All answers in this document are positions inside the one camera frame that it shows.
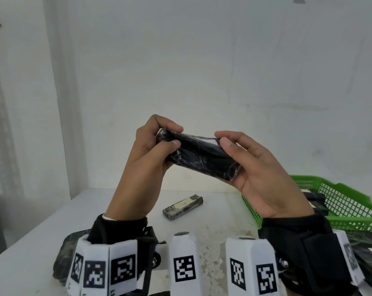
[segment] white wall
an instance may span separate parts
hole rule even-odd
[[[90,187],[153,113],[372,195],[372,0],[68,0]],[[164,189],[227,191],[174,167]]]
[[[0,0],[0,213],[8,245],[70,200],[42,0]]]

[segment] right hand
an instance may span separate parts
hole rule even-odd
[[[240,132],[218,131],[215,136],[223,150],[243,167],[232,182],[226,182],[237,188],[261,217],[314,214],[298,185],[268,149]]]

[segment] left hand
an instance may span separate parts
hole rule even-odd
[[[178,140],[156,145],[156,134],[160,128],[183,132],[183,127],[159,115],[152,115],[144,126],[137,129],[134,145],[106,217],[138,220],[153,209],[164,174],[172,165],[165,158],[180,147]]]

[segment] small wrapped package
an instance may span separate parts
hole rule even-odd
[[[167,161],[176,165],[228,181],[232,181],[241,168],[226,154],[217,138],[180,134],[169,129],[160,129],[156,136],[156,143],[172,140],[181,143],[180,148],[167,157]]]

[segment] green mesh tray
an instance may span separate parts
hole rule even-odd
[[[326,195],[326,206],[330,210],[327,219],[333,229],[367,230],[372,232],[372,202],[370,198],[344,184],[332,182],[318,176],[291,176],[301,189],[313,189]],[[242,197],[261,228],[261,216]]]

